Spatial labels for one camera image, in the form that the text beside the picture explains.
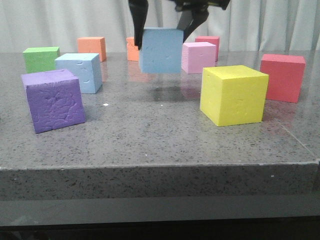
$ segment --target curtain fold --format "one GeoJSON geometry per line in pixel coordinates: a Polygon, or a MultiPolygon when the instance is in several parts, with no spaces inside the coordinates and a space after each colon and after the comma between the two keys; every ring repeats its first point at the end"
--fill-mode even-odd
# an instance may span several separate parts
{"type": "MultiPolygon", "coordinates": [[[[146,27],[175,28],[174,2],[148,0],[146,27]]],[[[220,36],[221,51],[320,50],[320,1],[231,0],[209,7],[208,20],[187,39],[220,36]]],[[[127,0],[0,0],[0,52],[59,46],[76,52],[77,38],[102,36],[108,52],[125,52],[134,34],[127,0]]]]}

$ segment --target table surface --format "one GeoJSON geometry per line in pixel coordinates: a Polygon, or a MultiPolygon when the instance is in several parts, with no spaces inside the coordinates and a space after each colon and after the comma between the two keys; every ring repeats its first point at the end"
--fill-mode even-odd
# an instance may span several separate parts
{"type": "MultiPolygon", "coordinates": [[[[320,52],[304,56],[298,103],[266,100],[263,122],[217,127],[200,111],[201,74],[141,73],[125,53],[82,94],[86,122],[35,134],[20,53],[0,53],[0,200],[304,194],[320,189],[320,52]]],[[[263,52],[217,66],[260,68],[263,52]]]]}

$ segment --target gray granite table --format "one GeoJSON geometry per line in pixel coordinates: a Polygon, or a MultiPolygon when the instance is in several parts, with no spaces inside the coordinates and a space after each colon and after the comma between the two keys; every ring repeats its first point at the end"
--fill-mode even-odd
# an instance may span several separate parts
{"type": "MultiPolygon", "coordinates": [[[[221,52],[217,65],[258,70],[263,54],[221,52]]],[[[280,216],[320,215],[320,52],[285,54],[307,60],[299,102],[267,100],[263,122],[217,127],[199,109],[201,74],[141,73],[109,53],[101,89],[82,94],[86,123],[35,134],[23,56],[0,53],[0,226],[274,217],[284,199],[300,206],[280,216]],[[253,214],[261,201],[274,207],[253,214]]]]}

